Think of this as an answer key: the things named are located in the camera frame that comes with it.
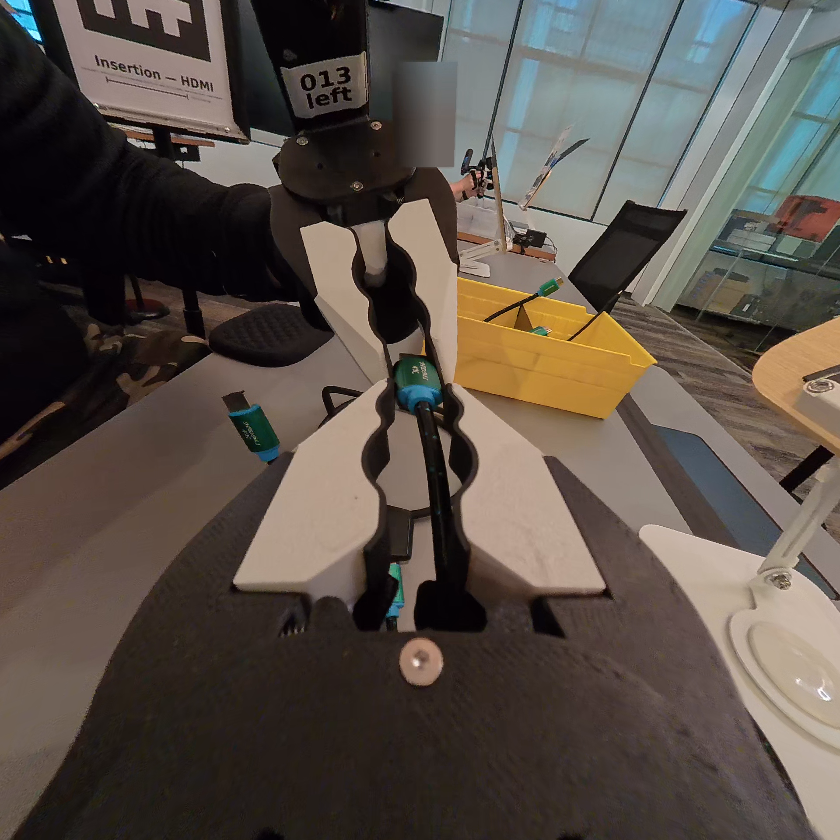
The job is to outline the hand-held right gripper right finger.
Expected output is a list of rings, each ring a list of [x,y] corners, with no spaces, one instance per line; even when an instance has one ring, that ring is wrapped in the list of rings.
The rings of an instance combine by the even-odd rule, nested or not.
[[[484,607],[541,596],[599,596],[606,583],[543,453],[460,385],[451,449],[465,445],[458,515],[466,588]]]

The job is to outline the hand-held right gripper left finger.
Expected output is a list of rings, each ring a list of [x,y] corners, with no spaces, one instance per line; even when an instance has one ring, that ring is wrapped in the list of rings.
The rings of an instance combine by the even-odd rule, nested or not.
[[[378,381],[291,457],[234,579],[241,592],[339,598],[385,614],[396,593],[385,495],[392,381]]]

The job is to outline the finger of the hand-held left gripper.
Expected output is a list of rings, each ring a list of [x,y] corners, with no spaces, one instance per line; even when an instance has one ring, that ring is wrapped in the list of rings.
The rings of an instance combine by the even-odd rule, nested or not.
[[[314,300],[336,337],[372,384],[392,375],[385,342],[371,325],[364,262],[354,231],[329,222],[301,228]]]
[[[426,354],[445,384],[458,360],[458,278],[431,203],[404,203],[388,221],[387,242],[406,263],[408,297],[423,329]]]

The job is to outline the black hdmi switch with cable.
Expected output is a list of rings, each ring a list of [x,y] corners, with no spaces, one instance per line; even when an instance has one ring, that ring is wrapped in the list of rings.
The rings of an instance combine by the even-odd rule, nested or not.
[[[362,392],[341,385],[326,385],[321,392],[325,414],[321,428],[342,412]],[[413,533],[415,522],[429,518],[430,508],[404,509],[389,505],[387,508],[387,528],[390,540],[392,560],[399,564],[406,563],[413,555]]]

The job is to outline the yellow plastic bin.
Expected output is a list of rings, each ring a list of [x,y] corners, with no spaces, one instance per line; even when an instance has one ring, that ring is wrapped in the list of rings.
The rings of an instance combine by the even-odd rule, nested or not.
[[[605,419],[655,357],[609,314],[538,297],[523,306],[544,334],[513,328],[524,293],[458,278],[458,362],[466,389]]]

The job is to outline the person's left forearm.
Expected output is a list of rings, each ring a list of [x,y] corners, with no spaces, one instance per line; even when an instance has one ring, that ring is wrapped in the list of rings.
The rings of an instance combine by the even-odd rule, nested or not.
[[[226,197],[127,141],[2,10],[3,223],[71,256],[221,295]]]

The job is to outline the person's left hand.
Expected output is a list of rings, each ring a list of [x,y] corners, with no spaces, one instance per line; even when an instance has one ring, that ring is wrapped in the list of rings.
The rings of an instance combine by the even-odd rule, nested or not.
[[[268,190],[233,185],[227,189],[224,209],[225,293],[250,302],[299,303],[298,277],[271,232]]]

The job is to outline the white metal board stand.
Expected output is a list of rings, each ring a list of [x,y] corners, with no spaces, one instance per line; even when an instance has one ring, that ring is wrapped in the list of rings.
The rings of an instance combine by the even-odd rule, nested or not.
[[[781,536],[760,553],[655,524],[639,536],[698,611],[815,831],[838,838],[838,602],[795,570],[815,547],[810,562],[838,592],[837,545],[822,529],[838,503],[838,466],[818,470],[800,506],[665,371],[650,370],[633,396],[652,425],[698,436],[740,487],[780,514]]]
[[[458,254],[458,273],[478,278],[490,277],[487,258],[508,252],[508,238],[491,239],[480,245],[472,245]]]

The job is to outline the black round stool seat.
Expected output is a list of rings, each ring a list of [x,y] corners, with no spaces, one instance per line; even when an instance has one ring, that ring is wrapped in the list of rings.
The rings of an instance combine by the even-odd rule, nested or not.
[[[300,308],[268,303],[218,325],[208,335],[211,351],[233,361],[263,368],[297,364],[333,338],[313,327]]]

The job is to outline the black mesh chair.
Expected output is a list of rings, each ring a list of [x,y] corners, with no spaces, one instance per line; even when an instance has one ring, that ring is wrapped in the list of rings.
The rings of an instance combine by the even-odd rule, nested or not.
[[[687,210],[627,200],[569,274],[570,283],[600,314],[609,312],[687,215]]]

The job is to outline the white printed sign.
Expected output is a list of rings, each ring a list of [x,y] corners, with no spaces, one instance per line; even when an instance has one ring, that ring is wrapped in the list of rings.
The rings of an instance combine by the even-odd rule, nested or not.
[[[45,51],[104,117],[247,144],[238,3],[33,2]]]

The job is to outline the person's camouflage leg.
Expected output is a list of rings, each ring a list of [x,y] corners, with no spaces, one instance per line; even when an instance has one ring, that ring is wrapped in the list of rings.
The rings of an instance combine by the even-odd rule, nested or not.
[[[57,321],[17,348],[27,353],[2,364],[2,488],[210,354],[204,339],[178,329],[92,321],[84,331]]]

